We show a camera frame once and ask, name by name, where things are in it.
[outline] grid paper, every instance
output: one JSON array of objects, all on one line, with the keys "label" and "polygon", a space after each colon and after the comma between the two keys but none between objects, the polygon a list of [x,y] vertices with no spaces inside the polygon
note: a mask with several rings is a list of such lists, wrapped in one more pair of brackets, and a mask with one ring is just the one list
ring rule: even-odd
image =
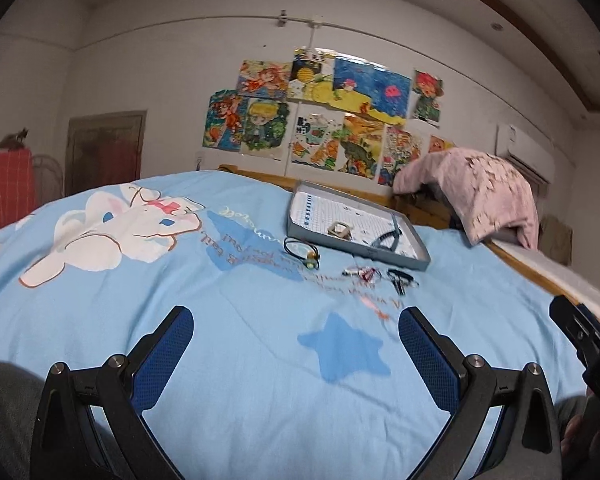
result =
[{"label": "grid paper", "polygon": [[[351,227],[353,243],[368,246],[381,235],[394,230],[394,223],[391,219],[302,191],[296,192],[293,198],[291,219],[295,224],[320,234],[328,234],[327,229],[334,222],[342,222]],[[382,244],[390,247],[393,241],[394,239],[389,237]],[[404,235],[400,236],[395,253],[417,258],[416,251]]]}]

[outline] wooden bed frame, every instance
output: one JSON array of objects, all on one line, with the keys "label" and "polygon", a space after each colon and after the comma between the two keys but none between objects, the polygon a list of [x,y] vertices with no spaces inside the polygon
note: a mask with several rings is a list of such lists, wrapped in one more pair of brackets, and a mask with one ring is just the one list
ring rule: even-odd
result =
[{"label": "wooden bed frame", "polygon": [[[276,186],[280,186],[283,189],[286,189],[287,191],[293,191],[296,188],[296,184],[298,183],[296,179],[290,178],[288,176],[259,173],[257,171],[244,171],[240,170],[237,166],[232,166],[229,164],[221,164],[220,166],[218,166],[218,170],[240,174],[242,176],[248,176],[261,182],[275,184]],[[366,191],[359,191],[357,189],[350,189],[347,187],[332,186],[328,182],[324,181],[316,182],[316,184],[328,186],[338,191],[349,193],[353,196],[357,196],[359,198],[369,200],[370,202],[374,202],[379,205],[394,209],[400,213],[405,214],[409,218],[411,223],[414,225],[427,225],[436,229],[442,229],[447,227],[446,225],[444,225],[444,222],[441,222],[434,215],[431,215],[429,212],[415,208],[413,205],[401,200],[399,196],[385,196]],[[566,296],[568,300],[571,301],[571,303],[573,304],[580,303],[580,301],[577,300],[577,298],[575,298],[572,294],[565,291],[559,285],[556,285],[554,282],[549,280],[546,276],[543,276],[537,270],[532,269],[527,264],[524,264],[515,257],[511,256],[509,253],[507,253],[502,248],[498,247],[496,244],[492,242],[484,242],[484,245],[490,248],[490,250],[493,251],[493,253],[496,254],[496,256],[499,257],[501,260],[503,260],[509,267],[514,269],[519,274],[522,274],[522,276],[524,276],[530,282],[535,283],[536,285],[543,288],[552,296],[563,295]]]}]

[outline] metal tray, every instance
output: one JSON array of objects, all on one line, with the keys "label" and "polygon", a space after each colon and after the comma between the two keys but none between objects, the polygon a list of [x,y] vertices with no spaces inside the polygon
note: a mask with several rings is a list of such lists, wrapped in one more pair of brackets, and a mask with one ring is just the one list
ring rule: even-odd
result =
[{"label": "metal tray", "polygon": [[[402,235],[406,236],[411,243],[416,253],[416,258],[410,256],[403,256],[402,254],[396,254],[391,251],[378,249],[365,244],[355,243],[349,240],[342,240],[335,236],[328,234],[321,234],[315,231],[311,231],[300,224],[295,223],[292,220],[292,207],[294,200],[296,199],[297,192],[305,192],[313,196],[319,196],[333,200],[334,202],[341,202],[344,205],[360,209],[362,211],[374,214],[379,217],[391,219],[395,217],[398,221],[398,226],[402,231]],[[342,193],[331,189],[329,187],[320,186],[319,184],[313,184],[312,182],[299,182],[296,185],[291,200],[289,201],[289,207],[286,216],[286,234],[293,238],[305,240],[312,244],[321,245],[323,247],[329,247],[337,249],[350,254],[356,254],[357,256],[363,256],[364,258],[370,258],[371,260],[377,260],[378,262],[384,262],[386,264],[394,265],[397,267],[407,267],[408,269],[415,270],[426,270],[427,266],[431,262],[429,251],[425,247],[424,243],[418,236],[417,232],[409,222],[409,219],[397,211],[389,209],[387,207],[374,204],[368,200],[363,200],[356,196]]]}]

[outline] white rabbit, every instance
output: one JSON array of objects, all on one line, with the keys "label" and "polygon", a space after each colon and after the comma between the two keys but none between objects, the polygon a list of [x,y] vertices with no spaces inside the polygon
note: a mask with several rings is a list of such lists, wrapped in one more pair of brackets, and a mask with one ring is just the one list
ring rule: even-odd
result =
[{"label": "white rabbit", "polygon": [[83,210],[64,213],[56,222],[50,253],[20,277],[28,287],[58,276],[69,264],[82,270],[115,269],[124,254],[151,263],[173,249],[176,235],[202,226],[195,213],[204,206],[183,197],[122,184],[126,200],[96,191]]}]

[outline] red plaid cloth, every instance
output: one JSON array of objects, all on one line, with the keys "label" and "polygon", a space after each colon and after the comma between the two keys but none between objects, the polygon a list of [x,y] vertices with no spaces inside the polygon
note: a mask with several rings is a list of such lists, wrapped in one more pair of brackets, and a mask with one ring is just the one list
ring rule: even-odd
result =
[{"label": "red plaid cloth", "polygon": [[36,208],[31,152],[0,153],[0,229]]}]

